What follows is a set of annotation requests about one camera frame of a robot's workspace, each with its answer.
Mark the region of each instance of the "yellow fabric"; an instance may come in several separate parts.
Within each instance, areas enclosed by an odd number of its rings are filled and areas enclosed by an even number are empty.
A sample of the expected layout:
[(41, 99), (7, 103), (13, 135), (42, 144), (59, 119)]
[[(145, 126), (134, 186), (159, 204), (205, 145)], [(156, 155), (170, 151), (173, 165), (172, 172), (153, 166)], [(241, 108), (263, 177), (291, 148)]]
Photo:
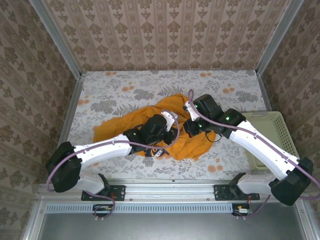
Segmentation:
[[(183, 110), (183, 106), (187, 100), (188, 98), (186, 96), (182, 94), (175, 94), (164, 98), (154, 106), (146, 106), (128, 113), (123, 117), (112, 118), (95, 129), (93, 142), (96, 143), (111, 139), (128, 129), (132, 129), (137, 125), (146, 123), (146, 121), (153, 115), (161, 114), (162, 110), (169, 110), (179, 115), (178, 122), (180, 127), (180, 136), (173, 146), (168, 147), (165, 150), (176, 160), (193, 158), (197, 161), (198, 157), (206, 153), (213, 143), (207, 140), (204, 132), (192, 138), (190, 138), (185, 132), (183, 123), (190, 118), (190, 114)], [(207, 136), (211, 141), (214, 141), (216, 134), (211, 131)], [(166, 144), (161, 141), (157, 146), (164, 147)], [(143, 151), (138, 152), (137, 154), (146, 156)]]

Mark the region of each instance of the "orange cloth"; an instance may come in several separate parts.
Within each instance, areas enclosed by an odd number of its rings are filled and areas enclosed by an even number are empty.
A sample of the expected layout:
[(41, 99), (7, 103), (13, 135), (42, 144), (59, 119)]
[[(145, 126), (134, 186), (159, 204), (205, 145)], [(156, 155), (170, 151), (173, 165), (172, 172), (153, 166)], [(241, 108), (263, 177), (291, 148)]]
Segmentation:
[[(149, 118), (153, 117), (153, 115), (161, 114), (162, 110), (169, 110), (179, 116), (178, 122), (180, 127), (180, 136), (173, 146), (166, 148), (163, 152), (167, 152), (176, 160), (193, 158), (197, 161), (198, 157), (206, 153), (213, 143), (208, 141), (204, 132), (190, 138), (184, 130), (183, 123), (190, 118), (190, 114), (183, 110), (183, 106), (187, 100), (188, 98), (186, 96), (182, 94), (175, 94), (164, 98), (154, 106), (146, 106), (128, 113), (125, 116), (112, 118), (94, 130), (93, 142), (96, 143), (111, 139), (137, 125), (145, 124)], [(216, 134), (211, 131), (207, 136), (211, 141), (214, 141)], [(164, 147), (167, 144), (161, 141), (156, 145)], [(150, 151), (141, 151), (137, 154), (144, 157), (153, 157), (156, 152), (157, 150), (153, 150), (150, 154)]]

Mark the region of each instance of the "patterned wall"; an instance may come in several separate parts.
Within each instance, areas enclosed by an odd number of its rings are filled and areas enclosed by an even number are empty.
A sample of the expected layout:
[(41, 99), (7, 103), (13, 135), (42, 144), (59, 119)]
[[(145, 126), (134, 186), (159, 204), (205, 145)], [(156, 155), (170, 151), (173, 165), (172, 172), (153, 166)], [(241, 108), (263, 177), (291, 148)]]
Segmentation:
[(0, 239), (19, 239), (75, 79), (28, 1), (0, 1)]
[(255, 69), (289, 0), (42, 0), (82, 71)]
[(305, 0), (262, 76), (272, 108), (283, 114), (299, 155), (308, 156), (313, 160), (314, 175), (318, 180), (320, 180), (319, 16), (320, 1)]

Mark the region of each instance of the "floral wallpaper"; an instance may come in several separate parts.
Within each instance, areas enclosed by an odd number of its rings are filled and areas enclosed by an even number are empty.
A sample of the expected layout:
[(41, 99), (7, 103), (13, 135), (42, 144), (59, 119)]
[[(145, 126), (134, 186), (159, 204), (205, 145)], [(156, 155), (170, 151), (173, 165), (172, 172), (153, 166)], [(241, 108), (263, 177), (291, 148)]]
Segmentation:
[(75, 79), (28, 1), (0, 1), (0, 239), (20, 238)]
[[(282, 113), (300, 157), (320, 180), (320, 1), (305, 0), (263, 73), (272, 109)], [(318, 194), (315, 186), (309, 192)], [(318, 211), (319, 202), (311, 202)]]
[[(103, 122), (177, 93), (187, 95), (189, 89), (195, 98), (211, 94), (223, 110), (266, 110), (254, 70), (94, 71), (85, 76), (68, 140), (73, 145), (92, 143)], [(230, 180), (250, 167), (245, 149), (223, 137), (198, 161), (132, 154), (100, 162), (89, 171), (116, 179)]]
[(42, 0), (83, 72), (255, 69), (290, 0)]

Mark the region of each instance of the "light green basket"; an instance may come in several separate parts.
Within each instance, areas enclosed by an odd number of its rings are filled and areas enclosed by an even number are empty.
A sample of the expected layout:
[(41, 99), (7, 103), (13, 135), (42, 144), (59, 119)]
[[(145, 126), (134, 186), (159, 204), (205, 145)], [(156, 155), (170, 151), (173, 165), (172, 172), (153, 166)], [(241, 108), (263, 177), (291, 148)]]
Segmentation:
[[(299, 158), (294, 142), (292, 141), (292, 138), (286, 126), (285, 120), (280, 112), (246, 112), (243, 113), (243, 115), (260, 133), (262, 133), (266, 138), (276, 144), (279, 148)], [(268, 169), (249, 151), (246, 150), (245, 152), (248, 158), (250, 169), (252, 171)]]

